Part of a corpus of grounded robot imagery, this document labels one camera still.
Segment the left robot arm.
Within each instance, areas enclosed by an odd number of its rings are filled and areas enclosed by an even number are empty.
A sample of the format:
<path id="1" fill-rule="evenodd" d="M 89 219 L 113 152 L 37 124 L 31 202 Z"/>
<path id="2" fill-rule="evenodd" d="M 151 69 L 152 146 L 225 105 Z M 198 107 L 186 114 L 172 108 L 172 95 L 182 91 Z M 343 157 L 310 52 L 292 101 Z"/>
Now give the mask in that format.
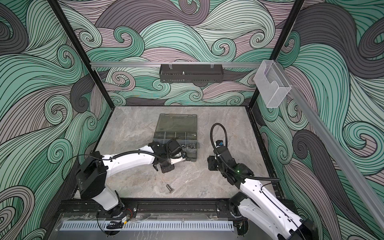
<path id="1" fill-rule="evenodd" d="M 167 173 L 175 168 L 176 163 L 187 158 L 188 154 L 176 140 L 169 140 L 165 144 L 151 142 L 137 150 L 120 154 L 101 155 L 99 151 L 93 152 L 87 155 L 76 174 L 80 198 L 97 202 L 107 212 L 120 213 L 124 204 L 118 193 L 107 186 L 107 178 L 144 165 L 151 165 L 156 171 L 160 167 L 162 173 Z"/>

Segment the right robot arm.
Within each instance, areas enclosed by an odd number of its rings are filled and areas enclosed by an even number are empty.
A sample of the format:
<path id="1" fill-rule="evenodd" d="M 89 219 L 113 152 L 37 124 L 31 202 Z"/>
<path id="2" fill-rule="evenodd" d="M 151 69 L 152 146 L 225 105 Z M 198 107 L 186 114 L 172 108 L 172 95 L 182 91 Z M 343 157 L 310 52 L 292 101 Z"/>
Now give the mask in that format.
<path id="1" fill-rule="evenodd" d="M 231 214 L 244 217 L 257 225 L 273 240 L 317 240 L 318 228 L 303 220 L 261 183 L 244 164 L 236 163 L 225 146 L 214 147 L 215 170 L 239 192 L 230 199 Z"/>

